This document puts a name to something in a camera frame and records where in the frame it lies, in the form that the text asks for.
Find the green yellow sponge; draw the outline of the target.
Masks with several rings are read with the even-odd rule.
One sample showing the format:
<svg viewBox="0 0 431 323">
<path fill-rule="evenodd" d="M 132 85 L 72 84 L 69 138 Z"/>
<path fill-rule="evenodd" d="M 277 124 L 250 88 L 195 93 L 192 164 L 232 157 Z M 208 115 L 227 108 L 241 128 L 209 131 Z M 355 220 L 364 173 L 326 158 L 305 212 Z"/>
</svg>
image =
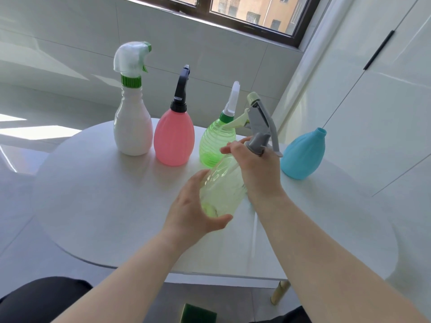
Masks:
<svg viewBox="0 0 431 323">
<path fill-rule="evenodd" d="M 185 304 L 182 310 L 180 323 L 216 323 L 216 320 L 216 312 L 191 304 Z"/>
</svg>

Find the gold table leg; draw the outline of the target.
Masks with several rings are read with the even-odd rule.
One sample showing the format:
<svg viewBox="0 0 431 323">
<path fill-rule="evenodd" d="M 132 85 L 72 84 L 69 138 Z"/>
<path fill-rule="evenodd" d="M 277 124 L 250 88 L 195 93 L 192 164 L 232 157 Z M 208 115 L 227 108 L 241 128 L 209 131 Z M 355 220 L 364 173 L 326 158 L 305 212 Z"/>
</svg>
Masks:
<svg viewBox="0 0 431 323">
<path fill-rule="evenodd" d="M 270 297 L 271 304 L 274 306 L 278 305 L 290 287 L 291 283 L 289 280 L 280 281 Z"/>
</svg>

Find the green ribbed spray bottle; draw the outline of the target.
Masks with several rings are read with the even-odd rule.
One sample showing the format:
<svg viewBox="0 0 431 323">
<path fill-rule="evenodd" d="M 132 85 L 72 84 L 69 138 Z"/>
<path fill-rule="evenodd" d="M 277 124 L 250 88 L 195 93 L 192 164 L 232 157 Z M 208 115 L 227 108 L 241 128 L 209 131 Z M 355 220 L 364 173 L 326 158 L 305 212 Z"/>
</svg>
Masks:
<svg viewBox="0 0 431 323">
<path fill-rule="evenodd" d="M 219 118 L 214 121 L 204 132 L 199 144 L 200 162 L 208 167 L 213 168 L 224 156 L 220 148 L 227 143 L 236 140 L 235 128 L 223 129 L 225 124 L 234 120 L 236 105 L 240 92 L 240 83 L 235 81 L 229 96 L 229 100 L 222 110 Z"/>
</svg>

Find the clear pale green bottle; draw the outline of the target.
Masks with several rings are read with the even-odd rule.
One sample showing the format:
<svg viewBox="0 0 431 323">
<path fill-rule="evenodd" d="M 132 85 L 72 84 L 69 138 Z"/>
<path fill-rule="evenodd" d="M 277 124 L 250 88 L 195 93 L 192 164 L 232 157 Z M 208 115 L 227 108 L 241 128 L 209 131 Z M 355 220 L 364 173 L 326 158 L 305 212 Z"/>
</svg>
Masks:
<svg viewBox="0 0 431 323">
<path fill-rule="evenodd" d="M 241 169 L 232 154 L 208 172 L 200 187 L 201 206 L 208 217 L 234 215 L 245 195 Z"/>
</svg>

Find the person's right hand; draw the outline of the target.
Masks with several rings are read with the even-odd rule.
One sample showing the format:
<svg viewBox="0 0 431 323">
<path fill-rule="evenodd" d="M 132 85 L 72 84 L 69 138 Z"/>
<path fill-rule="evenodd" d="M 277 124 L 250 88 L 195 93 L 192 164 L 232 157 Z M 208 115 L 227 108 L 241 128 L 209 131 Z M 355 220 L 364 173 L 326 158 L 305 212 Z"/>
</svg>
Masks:
<svg viewBox="0 0 431 323">
<path fill-rule="evenodd" d="M 239 166 L 251 203 L 257 207 L 265 202 L 286 199 L 281 185 L 279 157 L 269 148 L 261 156 L 251 152 L 245 145 L 251 138 L 248 136 L 239 141 L 244 142 L 244 165 Z"/>
</svg>

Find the person's black trousers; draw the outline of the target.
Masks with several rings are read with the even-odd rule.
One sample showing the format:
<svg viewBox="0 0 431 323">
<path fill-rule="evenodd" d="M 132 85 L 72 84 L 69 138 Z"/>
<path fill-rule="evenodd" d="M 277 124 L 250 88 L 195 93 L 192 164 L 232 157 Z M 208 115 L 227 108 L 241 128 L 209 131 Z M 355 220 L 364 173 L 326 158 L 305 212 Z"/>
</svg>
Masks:
<svg viewBox="0 0 431 323">
<path fill-rule="evenodd" d="M 69 277 L 31 281 L 0 298 L 0 323 L 51 323 L 92 288 Z"/>
</svg>

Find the grey trigger sprayer head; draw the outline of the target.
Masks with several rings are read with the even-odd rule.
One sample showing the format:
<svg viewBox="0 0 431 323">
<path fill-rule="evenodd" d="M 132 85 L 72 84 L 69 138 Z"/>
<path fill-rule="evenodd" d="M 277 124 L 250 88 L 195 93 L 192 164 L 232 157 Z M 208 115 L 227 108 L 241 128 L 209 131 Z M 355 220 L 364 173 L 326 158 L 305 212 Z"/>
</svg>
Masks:
<svg viewBox="0 0 431 323">
<path fill-rule="evenodd" d="M 279 148 L 276 126 L 261 97 L 256 92 L 251 92 L 247 96 L 247 101 L 249 108 L 246 108 L 237 119 L 225 124 L 224 128 L 248 127 L 252 131 L 252 138 L 245 145 L 251 152 L 261 156 L 271 141 L 272 150 L 278 157 L 283 157 Z"/>
</svg>

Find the black framed window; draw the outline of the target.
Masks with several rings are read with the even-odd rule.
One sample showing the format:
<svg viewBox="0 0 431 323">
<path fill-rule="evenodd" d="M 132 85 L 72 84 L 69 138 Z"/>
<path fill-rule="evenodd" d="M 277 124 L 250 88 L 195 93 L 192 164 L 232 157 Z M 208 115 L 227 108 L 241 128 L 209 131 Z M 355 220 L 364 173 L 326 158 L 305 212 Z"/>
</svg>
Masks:
<svg viewBox="0 0 431 323">
<path fill-rule="evenodd" d="M 299 48 L 321 0 L 133 0 Z"/>
</svg>

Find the white tall cabinet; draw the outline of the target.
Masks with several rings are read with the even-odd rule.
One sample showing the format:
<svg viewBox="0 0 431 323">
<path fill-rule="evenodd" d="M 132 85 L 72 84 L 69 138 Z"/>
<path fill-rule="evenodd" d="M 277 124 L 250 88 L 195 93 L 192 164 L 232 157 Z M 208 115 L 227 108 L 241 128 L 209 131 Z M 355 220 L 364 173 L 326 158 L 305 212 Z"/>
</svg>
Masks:
<svg viewBox="0 0 431 323">
<path fill-rule="evenodd" d="M 317 127 L 326 160 L 372 196 L 431 153 L 431 0 L 349 0 L 280 135 Z"/>
</svg>

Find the pink spray bottle black trigger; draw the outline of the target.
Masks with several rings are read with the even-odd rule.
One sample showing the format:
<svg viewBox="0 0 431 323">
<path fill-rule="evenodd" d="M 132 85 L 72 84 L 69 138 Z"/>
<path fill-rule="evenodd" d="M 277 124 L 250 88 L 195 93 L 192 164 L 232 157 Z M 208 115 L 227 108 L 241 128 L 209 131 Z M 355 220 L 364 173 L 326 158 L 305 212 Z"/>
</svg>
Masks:
<svg viewBox="0 0 431 323">
<path fill-rule="evenodd" d="M 159 119 L 154 132 L 156 158 L 166 166 L 188 162 L 195 144 L 195 130 L 187 112 L 186 87 L 190 66 L 186 64 L 177 82 L 170 109 Z"/>
</svg>

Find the blue ribbed open bottle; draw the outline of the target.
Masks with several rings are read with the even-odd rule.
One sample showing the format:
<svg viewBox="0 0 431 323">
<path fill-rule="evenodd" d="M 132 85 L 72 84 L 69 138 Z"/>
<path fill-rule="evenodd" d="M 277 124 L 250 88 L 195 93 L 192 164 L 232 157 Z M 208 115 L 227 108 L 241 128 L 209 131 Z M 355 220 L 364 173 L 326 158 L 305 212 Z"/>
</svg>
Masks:
<svg viewBox="0 0 431 323">
<path fill-rule="evenodd" d="M 325 154 L 327 131 L 316 128 L 292 141 L 281 158 L 281 171 L 288 177 L 303 180 L 320 166 Z"/>
</svg>

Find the person's left forearm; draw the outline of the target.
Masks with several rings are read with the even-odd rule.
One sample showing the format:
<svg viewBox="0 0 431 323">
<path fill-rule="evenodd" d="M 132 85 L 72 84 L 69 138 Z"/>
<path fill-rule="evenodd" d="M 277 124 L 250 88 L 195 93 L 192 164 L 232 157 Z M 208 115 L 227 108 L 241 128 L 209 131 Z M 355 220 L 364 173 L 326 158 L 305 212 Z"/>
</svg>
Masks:
<svg viewBox="0 0 431 323">
<path fill-rule="evenodd" d="M 52 323 L 142 323 L 166 277 L 195 241 L 162 230 Z"/>
</svg>

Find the person's right forearm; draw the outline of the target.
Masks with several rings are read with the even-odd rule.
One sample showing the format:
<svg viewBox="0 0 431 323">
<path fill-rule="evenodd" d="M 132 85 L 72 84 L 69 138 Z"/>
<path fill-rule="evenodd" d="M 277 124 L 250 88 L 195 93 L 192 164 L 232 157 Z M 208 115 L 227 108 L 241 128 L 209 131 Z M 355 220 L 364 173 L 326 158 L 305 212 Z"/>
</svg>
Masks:
<svg viewBox="0 0 431 323">
<path fill-rule="evenodd" d="M 431 323 L 283 190 L 273 195 L 249 190 L 248 196 L 312 323 Z"/>
</svg>

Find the white spray bottle green collar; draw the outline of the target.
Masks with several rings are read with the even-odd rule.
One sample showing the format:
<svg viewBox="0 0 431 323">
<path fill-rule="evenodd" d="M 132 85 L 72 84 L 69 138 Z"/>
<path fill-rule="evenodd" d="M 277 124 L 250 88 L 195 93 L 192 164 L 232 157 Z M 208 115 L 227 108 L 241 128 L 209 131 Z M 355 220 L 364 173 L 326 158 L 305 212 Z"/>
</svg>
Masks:
<svg viewBox="0 0 431 323">
<path fill-rule="evenodd" d="M 153 124 L 144 105 L 142 75 L 147 72 L 144 59 L 152 50 L 146 41 L 122 44 L 116 51 L 113 69 L 121 76 L 121 103 L 114 118 L 114 139 L 125 155 L 146 154 L 153 143 Z"/>
</svg>

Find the person's left hand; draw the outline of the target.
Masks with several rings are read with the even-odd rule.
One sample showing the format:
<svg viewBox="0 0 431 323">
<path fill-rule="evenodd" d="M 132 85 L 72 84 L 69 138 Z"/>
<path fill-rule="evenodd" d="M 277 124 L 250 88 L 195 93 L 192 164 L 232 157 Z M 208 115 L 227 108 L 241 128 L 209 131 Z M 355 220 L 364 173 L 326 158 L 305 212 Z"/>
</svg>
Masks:
<svg viewBox="0 0 431 323">
<path fill-rule="evenodd" d="M 162 233 L 169 236 L 180 254 L 195 245 L 206 233 L 203 230 L 207 216 L 200 202 L 200 185 L 209 169 L 195 173 L 181 188 L 170 206 Z"/>
</svg>

